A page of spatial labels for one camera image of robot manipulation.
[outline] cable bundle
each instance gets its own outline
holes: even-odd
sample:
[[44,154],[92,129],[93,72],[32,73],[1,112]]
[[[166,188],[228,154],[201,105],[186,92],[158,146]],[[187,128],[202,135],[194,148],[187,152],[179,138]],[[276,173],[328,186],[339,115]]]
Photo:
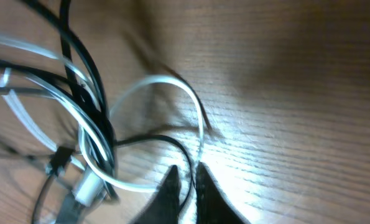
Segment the cable bundle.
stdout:
[[[194,184],[192,160],[190,159],[186,149],[175,139],[163,135],[141,135],[125,140],[116,140],[109,118],[117,112],[121,103],[131,93],[134,93],[138,89],[153,83],[167,83],[175,85],[188,93],[195,103],[200,135],[200,158],[204,138],[203,122],[208,122],[208,120],[206,117],[203,117],[205,111],[195,91],[183,79],[166,75],[153,75],[133,85],[109,110],[99,71],[85,46],[68,26],[70,0],[62,0],[60,5],[60,18],[55,16],[38,1],[21,0],[21,2],[41,15],[59,31],[61,35],[60,41],[63,56],[43,47],[23,40],[12,39],[4,35],[0,35],[0,44],[27,50],[29,52],[43,55],[44,57],[59,60],[65,65],[67,78],[37,68],[17,65],[0,60],[0,68],[5,69],[5,74],[0,79],[0,94],[3,95],[5,101],[13,110],[15,115],[40,142],[49,149],[56,151],[57,145],[49,139],[32,120],[17,97],[17,94],[55,99],[64,108],[66,108],[66,110],[78,121],[78,145],[87,166],[104,181],[104,196],[102,200],[106,199],[106,194],[111,200],[118,199],[113,186],[134,192],[154,192],[157,188],[153,185],[131,184],[115,178],[116,161],[114,158],[114,147],[143,141],[165,141],[177,146],[182,150],[187,158],[191,174],[189,192],[180,206],[182,209],[189,198],[190,189]],[[81,71],[81,69],[72,63],[70,46],[72,46],[80,56],[88,73]],[[26,77],[26,79],[41,86],[42,89],[7,87],[6,85],[9,81],[11,70],[19,72],[21,75]],[[62,85],[68,85],[70,87],[71,94],[65,91],[62,88]],[[71,158],[71,163],[82,170],[85,169],[83,164],[73,156]],[[47,186],[50,185],[51,182],[51,178],[49,177],[42,188],[43,190],[40,194],[40,198],[45,196],[44,194],[46,193],[46,189],[48,189]]]

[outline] table top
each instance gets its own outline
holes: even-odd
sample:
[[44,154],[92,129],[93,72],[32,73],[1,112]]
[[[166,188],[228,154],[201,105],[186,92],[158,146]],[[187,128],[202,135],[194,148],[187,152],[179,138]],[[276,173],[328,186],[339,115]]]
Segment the table top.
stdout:
[[[57,12],[59,1],[42,2]],[[70,26],[110,106],[167,67],[194,87],[212,126],[202,161],[251,223],[370,223],[370,1],[83,0],[72,2]],[[0,0],[0,33],[60,52],[57,31],[18,1]],[[58,62],[21,50],[0,46],[0,58],[64,74]],[[76,123],[57,102],[21,100],[55,142],[73,140]],[[118,139],[164,133],[198,154],[195,107],[174,87],[131,96],[112,124]],[[23,153],[48,152],[1,97],[0,136]],[[118,176],[137,183],[158,184],[178,164],[182,196],[187,190],[185,158],[171,146],[120,148],[117,158]],[[65,178],[75,183],[78,172],[69,167]],[[44,180],[25,161],[0,158],[0,223],[28,223]],[[119,204],[86,222],[128,223],[151,197],[117,192]],[[52,187],[46,220],[64,195]],[[195,217],[193,196],[181,222]]]

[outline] wooden surface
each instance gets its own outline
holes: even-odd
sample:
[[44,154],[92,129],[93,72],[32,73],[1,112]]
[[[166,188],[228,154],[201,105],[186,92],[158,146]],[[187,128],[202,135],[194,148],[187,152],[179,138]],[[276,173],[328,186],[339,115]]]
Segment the wooden surface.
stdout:
[[[44,2],[55,11],[59,4]],[[214,128],[203,161],[250,222],[370,223],[369,0],[74,0],[70,25],[95,59],[110,105],[145,74],[167,73],[160,62],[188,80]],[[16,1],[0,0],[0,32],[60,51],[57,32]],[[0,47],[0,57],[63,74],[57,62],[20,50]],[[58,117],[75,123],[56,102],[22,100],[52,139],[70,140]],[[164,85],[134,95],[113,118],[119,139],[164,129],[194,157],[196,124],[189,97]],[[22,152],[48,151],[1,97],[0,135]],[[118,162],[120,178],[152,183],[178,164],[186,191],[185,159],[174,148],[119,149]],[[74,182],[76,172],[68,173]],[[0,159],[0,223],[29,222],[44,178],[24,161]],[[53,187],[44,215],[64,194]],[[118,194],[120,204],[87,221],[127,223],[150,198]],[[181,219],[195,222],[194,198]]]

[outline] wooden table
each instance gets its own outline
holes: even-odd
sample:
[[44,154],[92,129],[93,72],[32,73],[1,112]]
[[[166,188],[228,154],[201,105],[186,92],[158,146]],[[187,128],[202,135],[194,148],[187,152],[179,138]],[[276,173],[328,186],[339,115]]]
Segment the wooden table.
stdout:
[[[43,2],[57,11],[59,1]],[[110,105],[136,80],[166,74],[161,63],[194,87],[213,127],[202,160],[251,223],[370,223],[369,0],[82,0],[72,3],[70,25]],[[58,33],[17,1],[0,0],[0,32],[60,52]],[[21,50],[0,46],[0,57],[64,74]],[[75,122],[56,102],[21,99],[54,141],[72,141],[62,123]],[[119,139],[159,129],[198,153],[195,108],[175,88],[139,92],[112,120]],[[48,152],[1,97],[0,136],[22,152]],[[187,189],[185,159],[164,144],[118,149],[118,163],[118,176],[138,183],[158,183],[178,164],[182,195]],[[70,167],[66,179],[77,175]],[[44,179],[22,160],[0,159],[0,223],[28,223]],[[120,204],[102,205],[87,222],[127,223],[150,199],[117,191]],[[64,195],[54,185],[43,214]],[[194,199],[182,223],[195,222]]]

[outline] wood grain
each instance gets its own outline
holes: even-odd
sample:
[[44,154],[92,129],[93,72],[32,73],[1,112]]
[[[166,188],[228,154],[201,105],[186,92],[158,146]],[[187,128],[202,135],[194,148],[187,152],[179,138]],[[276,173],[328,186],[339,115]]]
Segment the wood grain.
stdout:
[[[56,12],[58,1],[44,2]],[[70,25],[110,105],[134,81],[168,73],[162,64],[194,87],[213,127],[202,160],[250,222],[370,223],[370,0],[85,0],[73,1]],[[57,32],[16,1],[0,1],[0,32],[60,51]],[[0,47],[0,57],[63,74],[57,62],[20,50]],[[56,102],[23,101],[52,139],[69,139],[56,114],[75,122]],[[119,139],[159,130],[195,157],[195,115],[184,93],[156,85],[128,99],[112,123]],[[23,152],[47,151],[1,98],[0,135]],[[158,183],[178,164],[185,194],[188,168],[176,149],[147,143],[117,157],[120,178],[133,182]],[[0,159],[0,223],[28,223],[43,179],[24,161]],[[45,214],[64,190],[50,194]],[[118,194],[119,205],[87,221],[127,223],[150,199]],[[182,223],[195,222],[194,199]]]

